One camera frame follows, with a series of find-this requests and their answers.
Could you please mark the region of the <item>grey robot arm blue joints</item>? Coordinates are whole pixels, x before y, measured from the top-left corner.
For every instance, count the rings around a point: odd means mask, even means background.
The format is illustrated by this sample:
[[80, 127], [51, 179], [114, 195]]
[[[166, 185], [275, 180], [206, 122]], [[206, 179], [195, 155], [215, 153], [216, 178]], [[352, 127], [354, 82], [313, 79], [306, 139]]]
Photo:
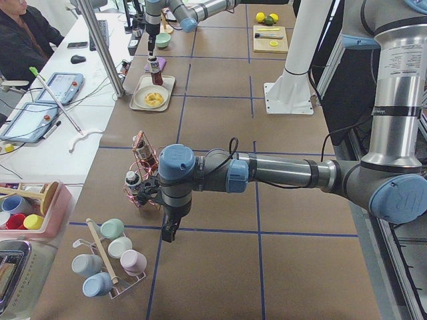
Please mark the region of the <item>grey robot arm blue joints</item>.
[[[187, 147], [195, 157], [192, 193], [241, 193], [257, 181], [284, 189], [319, 188], [394, 224], [426, 211], [426, 180], [415, 156], [426, 80], [426, 2], [351, 1], [344, 7], [342, 31], [381, 49], [369, 152], [358, 162], [317, 163], [219, 149], [198, 157]], [[190, 168], [189, 155], [176, 151], [171, 158], [172, 172]]]

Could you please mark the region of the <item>second grey robot arm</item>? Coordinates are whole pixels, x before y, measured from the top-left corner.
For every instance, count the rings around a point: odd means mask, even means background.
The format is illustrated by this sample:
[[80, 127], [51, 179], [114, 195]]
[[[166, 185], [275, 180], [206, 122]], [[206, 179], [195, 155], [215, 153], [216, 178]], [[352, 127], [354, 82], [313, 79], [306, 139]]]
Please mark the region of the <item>second grey robot arm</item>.
[[[185, 32], [195, 31], [200, 21], [206, 20], [212, 15], [222, 11], [231, 11], [238, 6], [239, 1], [207, 1], [197, 3], [192, 7], [187, 7], [182, 1], [146, 1], [145, 2], [145, 30], [148, 34], [147, 52], [151, 75], [156, 84], [160, 84], [160, 69], [153, 67], [156, 56], [155, 40], [160, 33], [161, 15], [163, 9], [168, 8], [176, 18], [177, 22]], [[190, 168], [184, 169], [183, 173], [178, 174], [171, 171], [172, 156], [175, 152], [179, 155], [190, 156]], [[194, 154], [187, 147], [169, 146], [166, 148], [166, 156], [160, 159], [160, 182], [162, 205], [167, 215], [167, 222], [162, 227], [161, 236], [164, 241], [169, 243], [175, 239], [176, 231], [179, 228], [182, 217], [189, 213], [191, 209], [192, 190], [191, 179], [193, 165], [195, 163]]]

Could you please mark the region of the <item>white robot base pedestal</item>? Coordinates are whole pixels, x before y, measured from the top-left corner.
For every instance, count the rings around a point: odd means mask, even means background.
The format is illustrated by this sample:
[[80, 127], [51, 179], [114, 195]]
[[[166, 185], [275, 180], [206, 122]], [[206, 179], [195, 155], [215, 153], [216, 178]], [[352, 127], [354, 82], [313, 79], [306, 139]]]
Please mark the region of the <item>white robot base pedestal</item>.
[[314, 113], [308, 75], [332, 7], [332, 0], [301, 1], [283, 73], [275, 82], [264, 84], [268, 114]]

